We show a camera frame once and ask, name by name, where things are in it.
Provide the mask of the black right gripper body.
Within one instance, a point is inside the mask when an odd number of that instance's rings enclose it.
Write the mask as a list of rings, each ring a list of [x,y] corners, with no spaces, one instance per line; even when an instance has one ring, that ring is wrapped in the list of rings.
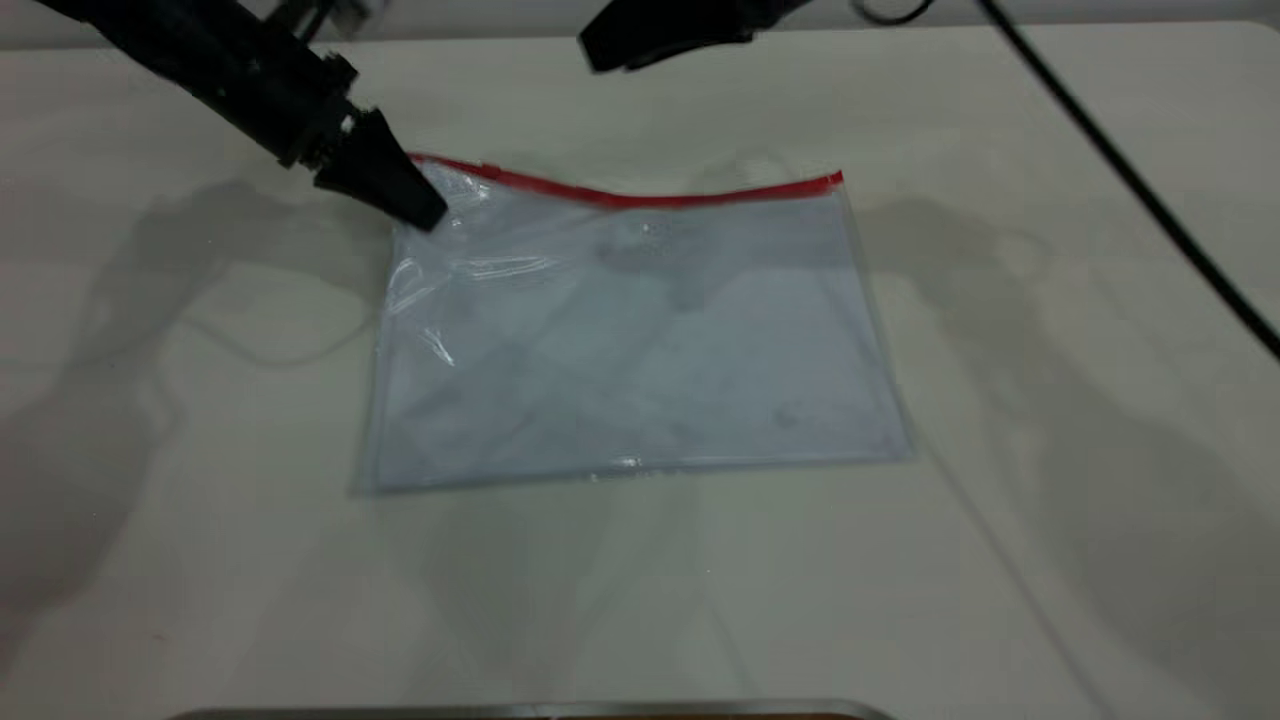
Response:
[[[698,1],[692,42],[699,47],[749,44],[810,1]]]

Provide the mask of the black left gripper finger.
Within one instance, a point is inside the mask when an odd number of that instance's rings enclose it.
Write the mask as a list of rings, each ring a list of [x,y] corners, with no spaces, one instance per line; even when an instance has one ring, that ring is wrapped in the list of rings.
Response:
[[[443,219],[443,197],[402,151],[339,152],[315,174],[314,183],[424,232]]]
[[[361,111],[339,142],[335,191],[403,223],[438,223],[448,209],[376,109]]]

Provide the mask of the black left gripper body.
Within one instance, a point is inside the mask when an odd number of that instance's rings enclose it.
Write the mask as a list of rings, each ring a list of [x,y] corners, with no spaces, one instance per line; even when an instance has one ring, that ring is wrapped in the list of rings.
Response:
[[[274,60],[262,81],[266,102],[262,146],[289,168],[330,138],[358,72],[342,55],[317,54],[306,45]]]

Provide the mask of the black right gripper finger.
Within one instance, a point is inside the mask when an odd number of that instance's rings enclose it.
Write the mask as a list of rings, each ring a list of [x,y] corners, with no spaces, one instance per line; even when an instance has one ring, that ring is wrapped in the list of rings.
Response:
[[[716,38],[609,38],[591,42],[591,72],[637,72],[658,63],[709,47],[746,45],[753,36]]]
[[[579,32],[579,45],[593,63],[593,41],[609,38],[692,38],[675,19],[673,1],[609,1]]]

